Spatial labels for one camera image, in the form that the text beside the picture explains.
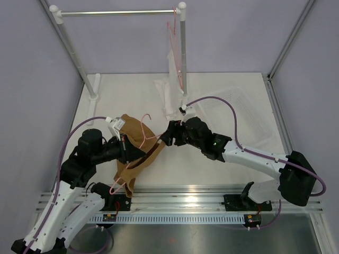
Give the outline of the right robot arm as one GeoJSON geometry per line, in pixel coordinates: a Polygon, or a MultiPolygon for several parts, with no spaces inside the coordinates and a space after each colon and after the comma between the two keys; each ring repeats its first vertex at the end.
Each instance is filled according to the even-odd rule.
{"type": "Polygon", "coordinates": [[[304,207],[316,182],[316,173],[302,153],[293,151],[284,155],[241,148],[234,139],[213,133],[198,117],[185,122],[170,121],[160,139],[167,146],[189,144],[208,159],[242,165],[272,177],[272,180],[250,182],[245,186],[240,203],[247,210],[273,199],[304,207]]]}

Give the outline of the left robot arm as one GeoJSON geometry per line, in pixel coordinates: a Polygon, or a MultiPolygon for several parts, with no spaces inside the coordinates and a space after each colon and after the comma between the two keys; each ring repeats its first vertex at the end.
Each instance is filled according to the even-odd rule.
{"type": "Polygon", "coordinates": [[[15,240],[15,253],[66,253],[78,232],[99,210],[110,210],[114,197],[108,193],[109,186],[100,183],[74,211],[71,206],[89,180],[96,174],[96,166],[111,160],[133,162],[146,153],[133,145],[123,135],[103,141],[102,132],[88,129],[78,139],[69,158],[61,165],[58,181],[42,215],[30,233],[15,240]]]}

